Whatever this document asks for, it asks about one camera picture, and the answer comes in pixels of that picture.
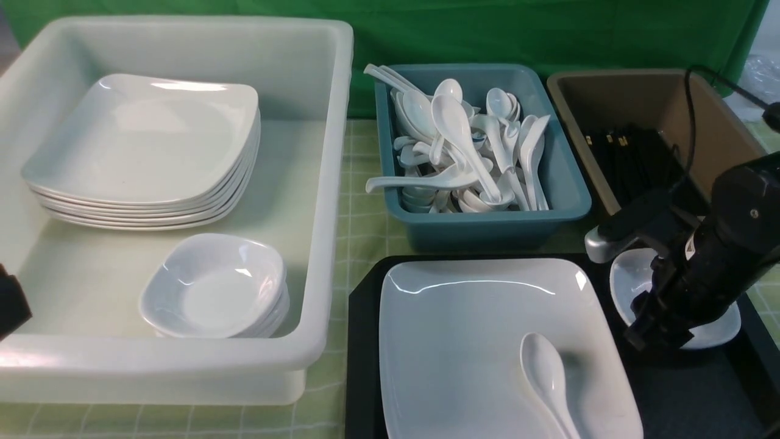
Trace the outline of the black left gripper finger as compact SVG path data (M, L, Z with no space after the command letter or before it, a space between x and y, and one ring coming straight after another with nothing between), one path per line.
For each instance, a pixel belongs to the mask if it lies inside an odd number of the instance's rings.
M22 327L32 311L21 283L1 265L1 341Z

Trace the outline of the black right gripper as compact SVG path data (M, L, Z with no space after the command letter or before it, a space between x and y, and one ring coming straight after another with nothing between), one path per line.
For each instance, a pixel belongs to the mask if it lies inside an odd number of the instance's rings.
M753 283L753 250L721 237L646 243L652 287L631 303L636 320L624 337L639 352L679 350L691 329L712 323Z

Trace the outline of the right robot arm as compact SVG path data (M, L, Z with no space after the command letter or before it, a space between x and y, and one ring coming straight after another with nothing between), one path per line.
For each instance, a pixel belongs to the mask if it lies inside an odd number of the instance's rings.
M719 175L704 219L675 208L671 189L654 189L585 238L596 263L627 259L638 242L653 255L651 282L629 301L624 337L639 352L682 348L778 263L778 154Z

